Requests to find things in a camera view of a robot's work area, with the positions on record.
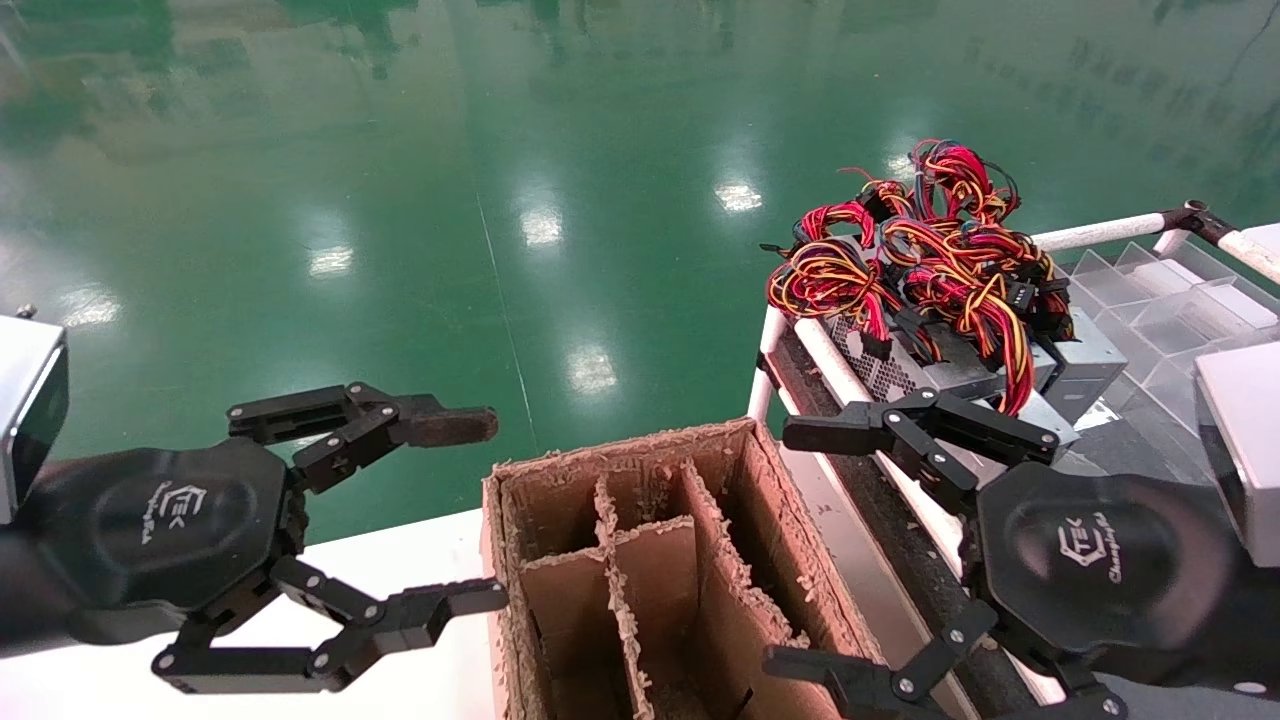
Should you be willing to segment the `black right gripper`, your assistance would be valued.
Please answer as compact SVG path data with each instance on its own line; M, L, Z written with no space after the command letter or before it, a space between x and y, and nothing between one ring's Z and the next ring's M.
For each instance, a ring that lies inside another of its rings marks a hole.
M1190 648L1238 569L1238 539L1217 493L1033 464L1051 464L1059 441L1051 430L937 389L887 404L852 401L833 416L788 416L786 448L884 454L947 512L975 512L975 594L986 602L973 600L897 671L780 644L765 648L764 671L822 687L844 719L946 719L931 692L1000 628L1020 653L1042 659ZM977 474L946 445L1015 468L978 491ZM1125 702L1088 669L1050 669L1064 700L1004 719L1128 717Z

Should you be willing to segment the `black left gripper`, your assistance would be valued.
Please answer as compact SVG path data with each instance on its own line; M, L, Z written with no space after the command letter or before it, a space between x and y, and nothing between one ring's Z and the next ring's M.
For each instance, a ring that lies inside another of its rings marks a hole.
M197 611L152 661L154 675L179 692L340 692L388 655L434 647L451 620L504 609L508 591L479 578L376 600L284 556L303 547L305 506L289 468L264 446L310 438L292 473L320 495L401 446L479 445L498 429L493 407L449 409L435 395L357 382L230 407L233 439L206 448L52 464L20 507L20 609ZM316 648L214 644L280 596L338 633Z

